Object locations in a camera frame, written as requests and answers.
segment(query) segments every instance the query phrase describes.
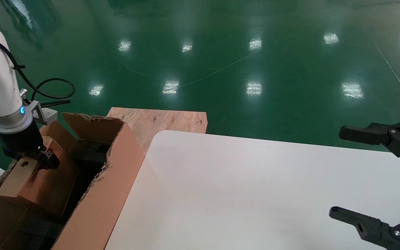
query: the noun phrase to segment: wooden board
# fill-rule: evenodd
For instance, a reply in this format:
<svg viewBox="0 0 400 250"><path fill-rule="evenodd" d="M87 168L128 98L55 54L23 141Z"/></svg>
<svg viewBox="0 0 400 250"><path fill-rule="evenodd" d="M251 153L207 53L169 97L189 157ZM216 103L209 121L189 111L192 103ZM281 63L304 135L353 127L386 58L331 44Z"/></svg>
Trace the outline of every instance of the wooden board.
<svg viewBox="0 0 400 250"><path fill-rule="evenodd" d="M206 112L112 107L107 116L126 122L145 154L154 136L162 130L206 133L208 125Z"/></svg>

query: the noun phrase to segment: green epoxy floor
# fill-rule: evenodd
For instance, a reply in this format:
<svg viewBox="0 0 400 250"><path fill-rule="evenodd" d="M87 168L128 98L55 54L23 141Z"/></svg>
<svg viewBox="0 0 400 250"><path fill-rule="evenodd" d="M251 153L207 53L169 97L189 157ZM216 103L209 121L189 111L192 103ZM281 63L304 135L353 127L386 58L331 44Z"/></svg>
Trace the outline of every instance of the green epoxy floor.
<svg viewBox="0 0 400 250"><path fill-rule="evenodd" d="M0 0L0 30L32 82L75 84L60 112L205 111L211 134L372 150L339 128L400 122L400 0Z"/></svg>

